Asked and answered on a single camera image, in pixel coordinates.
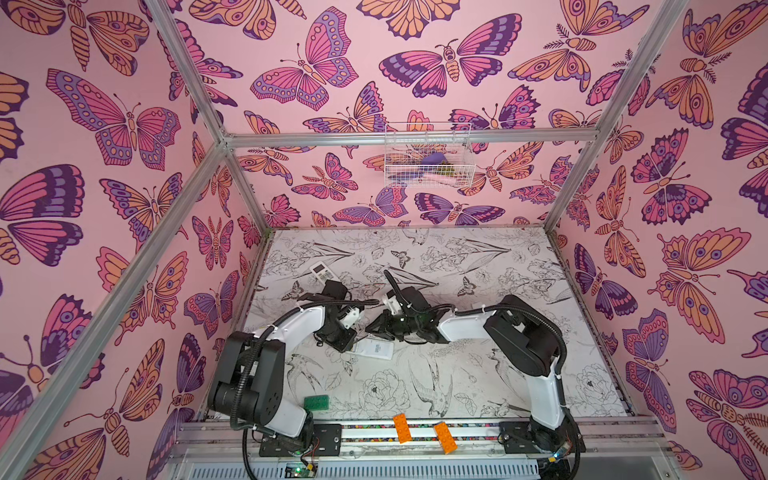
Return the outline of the small white remote control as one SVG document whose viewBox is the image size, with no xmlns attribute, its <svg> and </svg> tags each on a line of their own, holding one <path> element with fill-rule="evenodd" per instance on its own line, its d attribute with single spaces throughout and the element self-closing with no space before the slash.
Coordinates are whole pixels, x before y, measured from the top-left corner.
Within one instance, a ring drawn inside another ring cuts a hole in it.
<svg viewBox="0 0 768 480">
<path fill-rule="evenodd" d="M 322 283 L 326 281 L 339 281 L 337 275 L 323 262 L 317 262 L 310 268 L 311 273 Z"/>
</svg>

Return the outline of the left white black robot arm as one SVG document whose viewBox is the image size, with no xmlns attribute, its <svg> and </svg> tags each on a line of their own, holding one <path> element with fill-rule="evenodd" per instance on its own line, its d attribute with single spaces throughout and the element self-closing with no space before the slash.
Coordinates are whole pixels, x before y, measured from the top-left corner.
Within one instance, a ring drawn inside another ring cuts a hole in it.
<svg viewBox="0 0 768 480">
<path fill-rule="evenodd" d="M 313 420 L 304 407 L 283 398 L 287 357 L 305 339 L 340 352 L 351 348 L 353 325 L 375 300 L 352 300 L 338 281 L 298 304 L 258 332 L 235 331 L 226 339 L 208 391 L 206 407 L 229 417 L 230 428 L 303 441 Z"/>
</svg>

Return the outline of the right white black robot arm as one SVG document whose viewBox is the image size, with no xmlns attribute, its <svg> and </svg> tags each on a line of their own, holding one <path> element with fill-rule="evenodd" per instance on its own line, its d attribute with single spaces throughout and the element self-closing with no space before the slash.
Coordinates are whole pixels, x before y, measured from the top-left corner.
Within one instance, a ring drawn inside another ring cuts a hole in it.
<svg viewBox="0 0 768 480">
<path fill-rule="evenodd" d="M 515 295 L 470 310 L 431 305 L 411 288 L 392 289 L 383 310 L 365 331 L 379 339 L 449 344 L 490 340 L 524 377 L 530 398 L 527 430 L 518 437 L 558 461 L 582 452 L 582 436 L 564 393 L 562 370 L 568 350 L 560 328 Z"/>
</svg>

